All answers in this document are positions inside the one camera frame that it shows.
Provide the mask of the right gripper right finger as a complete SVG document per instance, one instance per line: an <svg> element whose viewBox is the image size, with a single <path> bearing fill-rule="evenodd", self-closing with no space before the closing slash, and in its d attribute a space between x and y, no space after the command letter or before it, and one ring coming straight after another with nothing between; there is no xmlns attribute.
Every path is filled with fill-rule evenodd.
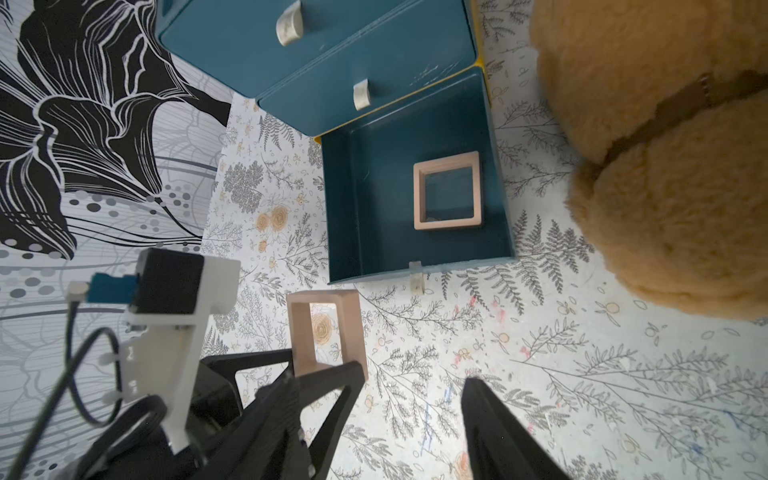
<svg viewBox="0 0 768 480"><path fill-rule="evenodd" d="M475 479L568 480L484 381L465 380L461 408Z"/></svg>

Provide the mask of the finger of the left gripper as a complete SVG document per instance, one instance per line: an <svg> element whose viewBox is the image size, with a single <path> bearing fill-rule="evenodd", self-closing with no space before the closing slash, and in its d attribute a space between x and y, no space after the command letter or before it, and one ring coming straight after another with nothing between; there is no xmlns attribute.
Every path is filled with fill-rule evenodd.
<svg viewBox="0 0 768 480"><path fill-rule="evenodd" d="M297 378L299 405L305 408L331 392L338 391L333 407L309 444L310 479L326 479L340 437L366 377L362 365L351 361Z"/></svg>

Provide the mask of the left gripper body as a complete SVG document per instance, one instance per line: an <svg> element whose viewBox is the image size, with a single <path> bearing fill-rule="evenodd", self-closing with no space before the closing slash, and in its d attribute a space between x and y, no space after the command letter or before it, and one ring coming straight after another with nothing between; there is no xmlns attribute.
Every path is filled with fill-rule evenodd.
<svg viewBox="0 0 768 480"><path fill-rule="evenodd" d="M293 362L250 404L236 375L273 359L203 359L181 405L149 395L131 406L71 467L74 479L309 479Z"/></svg>

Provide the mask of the pink brooch box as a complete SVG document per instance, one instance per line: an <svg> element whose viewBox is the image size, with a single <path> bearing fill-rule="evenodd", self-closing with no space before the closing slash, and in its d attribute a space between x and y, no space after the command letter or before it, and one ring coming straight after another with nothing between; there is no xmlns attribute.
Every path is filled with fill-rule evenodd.
<svg viewBox="0 0 768 480"><path fill-rule="evenodd" d="M472 174L472 215L447 220L430 220L427 215L427 177L466 168L469 168ZM480 226L483 223L482 182L477 151L416 163L413 166L413 175L414 228L416 230L469 228Z"/></svg>
<svg viewBox="0 0 768 480"><path fill-rule="evenodd" d="M301 377L330 368L317 361L311 304L333 304L336 307L340 336L340 352L344 364L361 365L365 380L369 379L360 296L357 290L308 290L286 297L294 375Z"/></svg>

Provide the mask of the teal drawer cabinet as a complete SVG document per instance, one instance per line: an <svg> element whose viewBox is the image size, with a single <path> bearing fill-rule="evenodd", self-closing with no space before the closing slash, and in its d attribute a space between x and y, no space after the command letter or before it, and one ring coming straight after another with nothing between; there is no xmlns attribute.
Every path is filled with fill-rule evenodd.
<svg viewBox="0 0 768 480"><path fill-rule="evenodd" d="M333 284L515 258L469 1L161 1L159 43L320 143ZM413 166L479 153L483 223L414 228ZM472 215L469 168L427 215Z"/></svg>

